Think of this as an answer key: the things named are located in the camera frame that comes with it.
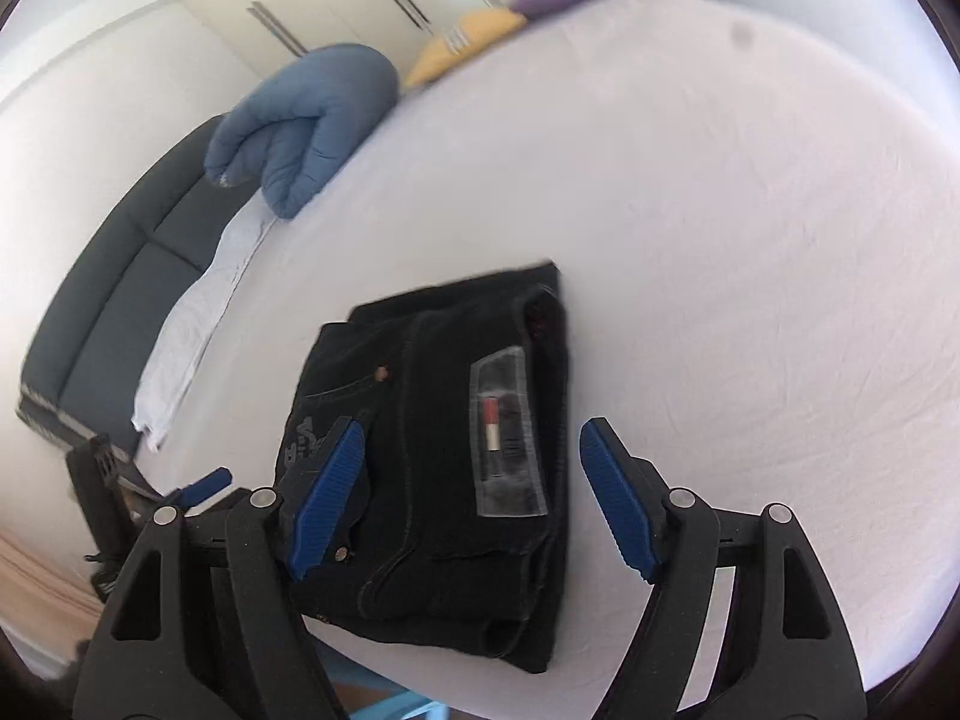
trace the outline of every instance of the dark gray sofa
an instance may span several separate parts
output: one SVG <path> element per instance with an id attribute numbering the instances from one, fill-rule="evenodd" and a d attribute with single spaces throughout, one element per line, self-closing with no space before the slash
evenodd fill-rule
<path id="1" fill-rule="evenodd" d="M 219 118 L 187 135 L 120 200 L 37 328 L 17 412 L 64 448 L 106 434 L 120 456 L 136 452 L 133 396 L 160 327 L 257 189 L 221 189 L 203 177 Z"/>

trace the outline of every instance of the white bed sheet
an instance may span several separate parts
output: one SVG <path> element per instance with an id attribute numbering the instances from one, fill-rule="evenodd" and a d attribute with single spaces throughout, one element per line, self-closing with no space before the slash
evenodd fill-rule
<path id="1" fill-rule="evenodd" d="M 549 257 L 573 459 L 549 670 L 312 630 L 483 717 L 590 717 L 648 596 L 576 461 L 580 425 L 606 415 L 669 484 L 794 509 L 873 685 L 920 650 L 960 575 L 959 194 L 960 157 L 920 111 L 812 36 L 717 1 L 594 1 L 406 100 L 275 225 L 141 463 L 159 488 L 219 464 L 271 483 L 320 324 Z"/>

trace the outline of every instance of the plastic tag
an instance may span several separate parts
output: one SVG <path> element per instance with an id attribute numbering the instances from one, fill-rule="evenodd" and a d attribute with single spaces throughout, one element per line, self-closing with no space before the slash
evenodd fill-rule
<path id="1" fill-rule="evenodd" d="M 470 450 L 480 517 L 547 514 L 526 370 L 522 346 L 508 346 L 470 367 Z"/>

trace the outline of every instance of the yellow pillow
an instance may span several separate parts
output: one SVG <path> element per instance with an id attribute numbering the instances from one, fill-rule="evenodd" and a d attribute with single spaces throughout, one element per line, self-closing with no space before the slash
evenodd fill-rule
<path id="1" fill-rule="evenodd" d="M 460 17 L 455 28 L 433 38 L 416 60 L 405 81 L 408 87 L 438 79 L 464 60 L 516 32 L 527 20 L 504 7 L 472 10 Z"/>

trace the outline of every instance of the black jeans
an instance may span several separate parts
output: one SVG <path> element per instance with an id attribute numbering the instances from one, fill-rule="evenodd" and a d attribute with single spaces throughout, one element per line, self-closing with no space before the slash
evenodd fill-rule
<path id="1" fill-rule="evenodd" d="M 566 559 L 559 294 L 553 265 L 504 271 L 320 330 L 277 479 L 341 415 L 363 425 L 366 464 L 328 555 L 294 587 L 302 613 L 546 669 Z"/>

